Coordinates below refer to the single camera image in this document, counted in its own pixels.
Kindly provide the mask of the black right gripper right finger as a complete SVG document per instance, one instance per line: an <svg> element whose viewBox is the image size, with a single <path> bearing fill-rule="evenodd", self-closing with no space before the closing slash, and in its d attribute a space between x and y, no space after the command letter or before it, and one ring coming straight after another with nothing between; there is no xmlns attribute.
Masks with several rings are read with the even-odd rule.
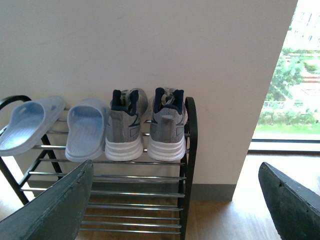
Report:
<svg viewBox="0 0 320 240"><path fill-rule="evenodd" d="M262 194L282 240L320 238L320 196L267 162L258 171Z"/></svg>

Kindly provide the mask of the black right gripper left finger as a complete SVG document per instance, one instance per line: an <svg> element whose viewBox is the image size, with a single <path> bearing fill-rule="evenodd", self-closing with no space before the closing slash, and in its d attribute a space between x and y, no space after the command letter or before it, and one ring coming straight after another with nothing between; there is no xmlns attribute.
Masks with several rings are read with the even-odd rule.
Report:
<svg viewBox="0 0 320 240"><path fill-rule="evenodd" d="M83 162L31 202L0 222L2 240L74 240L93 182L93 163Z"/></svg>

